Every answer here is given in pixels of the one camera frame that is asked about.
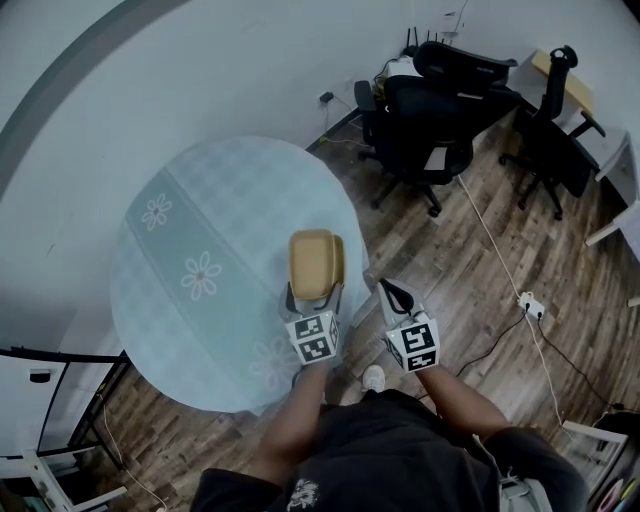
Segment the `shirt sleeve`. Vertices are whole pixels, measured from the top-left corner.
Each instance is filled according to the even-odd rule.
[[[589,493],[576,469],[535,430],[507,428],[485,442],[500,472],[538,480],[554,512],[583,512]]]
[[[222,469],[207,469],[200,477],[191,512],[262,512],[280,494],[277,485]]]

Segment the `checkered tablecloth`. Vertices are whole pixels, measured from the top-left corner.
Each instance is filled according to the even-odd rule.
[[[140,373],[205,410],[280,399],[300,363],[277,312],[289,237],[344,240],[341,334],[369,296],[353,206],[320,160],[286,142],[195,146],[146,185],[122,223],[111,276],[116,330]]]

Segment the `wooden floor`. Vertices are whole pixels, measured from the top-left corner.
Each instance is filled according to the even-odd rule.
[[[339,138],[359,138],[346,126]],[[588,248],[585,237],[610,222],[622,208],[610,188],[589,184],[577,200],[564,191],[565,219],[553,218],[543,189],[526,211],[516,206],[531,179],[518,168],[496,163],[512,138],[494,126],[478,144],[463,179],[514,275],[521,291],[532,291],[547,307],[547,336],[579,367],[609,401],[640,408],[640,308],[626,301],[640,295],[640,264],[620,234]],[[352,144],[325,144],[315,154],[327,162],[353,201],[371,266],[366,281],[401,279],[421,289],[436,318],[443,362],[454,372],[485,352],[498,333],[516,321],[520,310],[508,278],[472,207],[457,183],[437,187],[444,210],[427,215],[419,193],[398,188],[382,211],[369,201],[388,182],[379,164],[361,163]],[[345,363],[332,378],[332,391],[344,391],[343,403],[360,398],[358,379],[371,363],[387,371],[387,387],[421,396],[413,375],[398,370],[377,334],[383,322],[373,295],[358,315]],[[541,342],[563,419],[591,424],[604,411],[582,378]],[[465,381],[492,399],[516,424],[535,425],[562,452],[578,450],[558,428],[549,386],[526,323],[503,338],[495,353],[468,369]],[[170,510],[186,511],[202,470],[242,470],[273,409],[260,418],[248,413],[220,414],[183,406],[159,394],[131,370],[108,405],[111,431],[128,468],[165,499]],[[104,431],[102,417],[98,427]],[[125,474],[117,474],[103,455],[86,461],[100,476],[100,487],[120,481],[129,492],[114,509],[149,511],[158,507]]]

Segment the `baseboard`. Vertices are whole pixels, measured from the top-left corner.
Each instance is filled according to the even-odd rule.
[[[340,121],[338,121],[336,124],[334,124],[331,128],[329,128],[329,130],[327,131],[327,133],[323,133],[320,137],[318,137],[316,140],[314,140],[311,144],[309,144],[309,146],[307,146],[307,151],[309,153],[313,153],[316,149],[318,149],[318,147],[323,144],[322,142],[322,138],[323,137],[333,137],[335,135],[335,133],[340,130],[340,128],[342,128],[343,126],[345,126],[349,121],[353,121],[356,117],[358,117],[360,115],[360,111],[356,108],[353,109],[351,112],[349,112],[346,116],[344,116],[342,119],[340,119]]]

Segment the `forearm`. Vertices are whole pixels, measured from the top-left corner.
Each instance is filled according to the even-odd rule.
[[[416,372],[444,421],[461,434],[485,440],[510,423],[490,400],[452,375],[444,366]]]
[[[300,374],[260,440],[251,475],[283,485],[295,466],[305,459],[315,437],[329,368],[322,361]]]

